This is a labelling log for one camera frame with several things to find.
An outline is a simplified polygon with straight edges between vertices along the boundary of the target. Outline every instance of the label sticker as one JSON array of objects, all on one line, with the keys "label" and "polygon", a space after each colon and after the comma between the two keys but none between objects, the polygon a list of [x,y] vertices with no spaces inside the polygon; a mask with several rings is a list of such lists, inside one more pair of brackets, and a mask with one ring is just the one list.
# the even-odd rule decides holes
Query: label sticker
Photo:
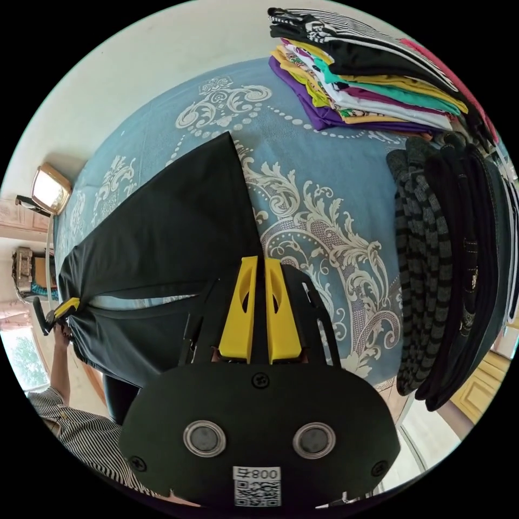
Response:
[{"label": "label sticker", "polygon": [[280,507],[281,467],[233,467],[237,507]]}]

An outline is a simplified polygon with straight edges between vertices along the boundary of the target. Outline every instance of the yellow robot part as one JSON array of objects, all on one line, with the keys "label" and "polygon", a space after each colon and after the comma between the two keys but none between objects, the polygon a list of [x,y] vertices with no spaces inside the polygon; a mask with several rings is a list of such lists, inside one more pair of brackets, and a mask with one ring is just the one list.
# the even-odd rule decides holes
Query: yellow robot part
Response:
[{"label": "yellow robot part", "polygon": [[265,290],[270,364],[296,359],[301,343],[279,260],[265,260]]},{"label": "yellow robot part", "polygon": [[[257,256],[242,258],[238,280],[218,347],[222,357],[246,361],[248,364],[252,352],[257,270]],[[245,307],[244,302],[247,296],[248,301]]]},{"label": "yellow robot part", "polygon": [[60,317],[72,315],[77,308],[79,307],[79,298],[71,297],[68,301],[61,303],[54,310],[54,319],[59,319]]}]

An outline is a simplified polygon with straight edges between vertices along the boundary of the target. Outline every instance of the striped shirt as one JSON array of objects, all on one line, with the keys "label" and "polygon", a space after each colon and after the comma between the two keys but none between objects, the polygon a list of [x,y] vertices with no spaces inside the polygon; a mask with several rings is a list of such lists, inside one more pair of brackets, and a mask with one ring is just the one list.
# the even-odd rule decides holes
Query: striped shirt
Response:
[{"label": "striped shirt", "polygon": [[273,24],[285,24],[304,30],[314,43],[345,41],[384,50],[407,59],[439,79],[449,90],[458,92],[451,79],[435,63],[397,38],[380,32],[359,20],[319,9],[268,9]]},{"label": "striped shirt", "polygon": [[119,450],[120,425],[68,407],[54,388],[30,392],[27,398],[41,418],[56,424],[57,437],[78,460],[121,485],[157,497],[139,483]]}]

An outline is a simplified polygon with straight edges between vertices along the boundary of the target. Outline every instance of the window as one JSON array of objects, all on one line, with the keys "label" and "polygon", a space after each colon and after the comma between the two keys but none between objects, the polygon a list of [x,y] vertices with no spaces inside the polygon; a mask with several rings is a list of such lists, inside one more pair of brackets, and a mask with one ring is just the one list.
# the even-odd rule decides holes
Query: window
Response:
[{"label": "window", "polygon": [[49,375],[39,356],[32,330],[20,328],[0,332],[5,352],[18,383],[28,391],[43,391],[49,387]]}]

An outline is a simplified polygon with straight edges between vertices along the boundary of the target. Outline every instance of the blue bedsheet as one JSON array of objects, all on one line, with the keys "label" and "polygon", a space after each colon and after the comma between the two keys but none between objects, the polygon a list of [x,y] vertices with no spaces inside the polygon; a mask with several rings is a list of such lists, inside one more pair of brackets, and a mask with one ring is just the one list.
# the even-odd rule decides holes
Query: blue bedsheet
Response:
[{"label": "blue bedsheet", "polygon": [[[385,157],[404,148],[405,138],[354,127],[313,130],[267,58],[172,88],[106,139],[56,221],[58,271],[72,247],[131,193],[225,131],[235,140],[265,253],[311,276],[330,312],[346,369],[373,385],[394,377],[401,354],[401,293],[396,189]],[[164,301],[92,303],[124,311]]]}]

